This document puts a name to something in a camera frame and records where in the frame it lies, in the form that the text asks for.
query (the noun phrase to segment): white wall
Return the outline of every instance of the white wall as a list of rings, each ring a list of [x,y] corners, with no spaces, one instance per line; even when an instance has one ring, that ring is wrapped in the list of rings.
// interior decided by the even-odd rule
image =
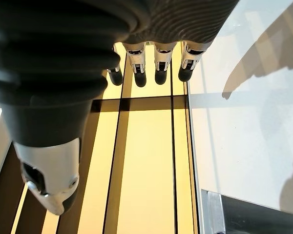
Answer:
[[[190,80],[201,189],[293,213],[293,0],[241,0]]]

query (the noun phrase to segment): robotic hand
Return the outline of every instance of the robotic hand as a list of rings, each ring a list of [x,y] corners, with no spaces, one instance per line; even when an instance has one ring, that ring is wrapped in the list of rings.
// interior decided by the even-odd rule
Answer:
[[[28,189],[61,215],[78,191],[84,124],[92,99],[120,85],[113,44],[123,42],[138,86],[146,83],[145,42],[163,84],[184,41],[187,81],[238,0],[0,0],[0,106]]]

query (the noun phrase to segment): ribbed texture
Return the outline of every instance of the ribbed texture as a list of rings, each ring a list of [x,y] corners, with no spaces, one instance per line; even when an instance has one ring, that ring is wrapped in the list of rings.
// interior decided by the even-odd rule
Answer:
[[[148,0],[151,24],[126,43],[214,40],[238,0]]]

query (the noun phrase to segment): black fingertip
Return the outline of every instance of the black fingertip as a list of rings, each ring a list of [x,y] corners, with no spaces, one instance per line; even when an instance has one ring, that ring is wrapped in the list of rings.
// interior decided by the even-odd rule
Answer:
[[[123,83],[123,75],[122,71],[119,70],[118,72],[110,72],[109,77],[114,85],[119,86]]]
[[[159,85],[165,83],[167,77],[167,71],[157,71],[155,70],[155,82]]]
[[[146,77],[146,73],[135,73],[135,81],[136,81],[136,85],[140,88],[144,87],[147,83],[147,77]]]
[[[78,192],[78,187],[76,188],[75,192],[65,201],[63,201],[63,206],[64,206],[64,213],[68,212],[70,208],[73,206],[74,201],[76,199]]]
[[[182,82],[187,82],[188,80],[190,80],[192,76],[192,72],[193,70],[186,70],[180,67],[179,73],[178,73],[179,80]]]

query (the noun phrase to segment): screw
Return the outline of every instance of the screw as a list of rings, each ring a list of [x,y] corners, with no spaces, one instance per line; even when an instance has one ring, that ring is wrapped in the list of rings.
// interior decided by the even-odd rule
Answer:
[[[69,188],[73,188],[74,185],[77,183],[78,178],[76,177],[75,179],[73,179],[73,181],[70,183]]]

